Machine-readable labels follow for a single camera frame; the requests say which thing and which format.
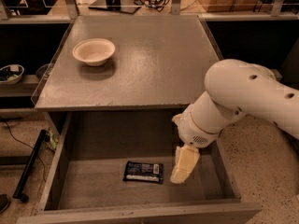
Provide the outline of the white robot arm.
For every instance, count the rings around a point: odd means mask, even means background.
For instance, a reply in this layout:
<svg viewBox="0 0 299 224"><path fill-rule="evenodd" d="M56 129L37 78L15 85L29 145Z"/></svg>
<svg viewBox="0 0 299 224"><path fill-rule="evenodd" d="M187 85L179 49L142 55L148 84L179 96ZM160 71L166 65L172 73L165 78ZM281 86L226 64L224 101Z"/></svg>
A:
<svg viewBox="0 0 299 224"><path fill-rule="evenodd" d="M299 138L299 90L279 83L271 70L258 64L235 59L213 64L206 72L205 91L173 117L183 146L176 150L170 180L185 182L199 160L199 150L247 114Z"/></svg>

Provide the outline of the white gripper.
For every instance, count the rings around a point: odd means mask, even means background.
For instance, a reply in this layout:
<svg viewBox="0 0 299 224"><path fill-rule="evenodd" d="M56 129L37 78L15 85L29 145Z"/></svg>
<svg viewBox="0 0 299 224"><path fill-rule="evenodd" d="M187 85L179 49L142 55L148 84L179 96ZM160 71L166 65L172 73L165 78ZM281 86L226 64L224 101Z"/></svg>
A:
<svg viewBox="0 0 299 224"><path fill-rule="evenodd" d="M221 131L219 117L215 109L189 105L172 118L178 126L179 138L187 144L176 149L175 165L170 176L172 183L184 183L200 158L198 148L205 148L218 138Z"/></svg>

